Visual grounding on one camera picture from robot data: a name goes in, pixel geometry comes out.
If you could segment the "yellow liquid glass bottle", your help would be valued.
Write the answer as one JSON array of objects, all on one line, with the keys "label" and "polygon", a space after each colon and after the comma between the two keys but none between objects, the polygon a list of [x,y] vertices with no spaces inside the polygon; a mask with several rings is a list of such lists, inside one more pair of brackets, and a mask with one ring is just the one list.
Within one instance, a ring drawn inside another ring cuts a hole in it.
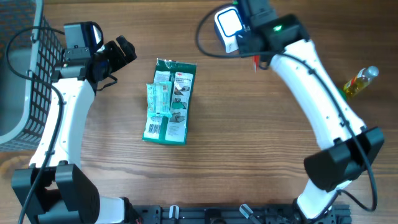
[{"label": "yellow liquid glass bottle", "polygon": [[363,68],[359,73],[348,81],[344,87],[343,92],[347,99],[356,96],[360,91],[364,90],[377,76],[379,69],[375,66]]}]

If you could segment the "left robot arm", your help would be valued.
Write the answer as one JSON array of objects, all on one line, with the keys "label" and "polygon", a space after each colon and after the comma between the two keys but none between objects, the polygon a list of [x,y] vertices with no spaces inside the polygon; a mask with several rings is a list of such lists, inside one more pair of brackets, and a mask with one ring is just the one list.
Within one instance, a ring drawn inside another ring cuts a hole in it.
[{"label": "left robot arm", "polygon": [[142,223],[126,197],[104,197],[81,170],[81,142],[98,83],[136,59],[124,37],[105,42],[95,22],[65,24],[67,46],[50,74],[52,101],[39,146],[12,188],[31,223]]}]

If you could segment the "green gloves package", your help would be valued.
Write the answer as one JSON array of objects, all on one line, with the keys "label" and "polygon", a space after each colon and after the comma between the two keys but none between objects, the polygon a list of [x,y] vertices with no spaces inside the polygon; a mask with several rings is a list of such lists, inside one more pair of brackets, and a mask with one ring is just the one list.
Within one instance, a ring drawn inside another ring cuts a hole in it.
[{"label": "green gloves package", "polygon": [[158,58],[152,83],[172,82],[171,114],[147,117],[142,139],[159,144],[185,145],[197,65]]}]

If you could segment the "light green wipes pack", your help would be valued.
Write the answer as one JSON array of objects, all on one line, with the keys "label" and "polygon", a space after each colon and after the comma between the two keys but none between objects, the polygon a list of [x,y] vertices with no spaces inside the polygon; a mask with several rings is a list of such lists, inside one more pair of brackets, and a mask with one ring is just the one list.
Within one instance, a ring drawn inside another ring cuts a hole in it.
[{"label": "light green wipes pack", "polygon": [[172,82],[147,84],[147,117],[168,117],[171,114]]}]

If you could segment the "red white stick sachet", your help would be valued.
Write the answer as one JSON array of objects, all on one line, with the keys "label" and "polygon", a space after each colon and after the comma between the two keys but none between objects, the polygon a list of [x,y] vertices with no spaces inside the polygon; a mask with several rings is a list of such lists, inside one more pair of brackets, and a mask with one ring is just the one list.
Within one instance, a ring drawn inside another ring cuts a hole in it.
[{"label": "red white stick sachet", "polygon": [[255,55],[252,57],[254,72],[256,73],[259,70],[259,56]]}]

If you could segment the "green white round can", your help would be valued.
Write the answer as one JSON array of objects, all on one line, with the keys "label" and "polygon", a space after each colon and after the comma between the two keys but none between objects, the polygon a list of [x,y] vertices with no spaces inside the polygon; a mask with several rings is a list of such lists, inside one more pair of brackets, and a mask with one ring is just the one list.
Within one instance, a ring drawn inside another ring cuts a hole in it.
[{"label": "green white round can", "polygon": [[346,101],[347,97],[346,97],[345,92],[343,90],[341,90],[341,89],[339,89],[338,91],[339,91],[340,95],[343,97],[343,99]]}]

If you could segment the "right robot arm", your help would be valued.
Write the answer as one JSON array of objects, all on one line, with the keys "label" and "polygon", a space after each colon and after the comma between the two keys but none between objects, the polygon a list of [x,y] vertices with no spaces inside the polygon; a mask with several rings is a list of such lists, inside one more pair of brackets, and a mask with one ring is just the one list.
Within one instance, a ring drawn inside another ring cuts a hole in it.
[{"label": "right robot arm", "polygon": [[348,106],[297,16],[278,16],[268,1],[238,1],[237,7],[245,26],[239,53],[258,54],[261,68],[281,77],[313,128],[320,151],[304,160],[309,180],[296,204],[304,221],[318,221],[363,172],[373,177],[384,135]]}]

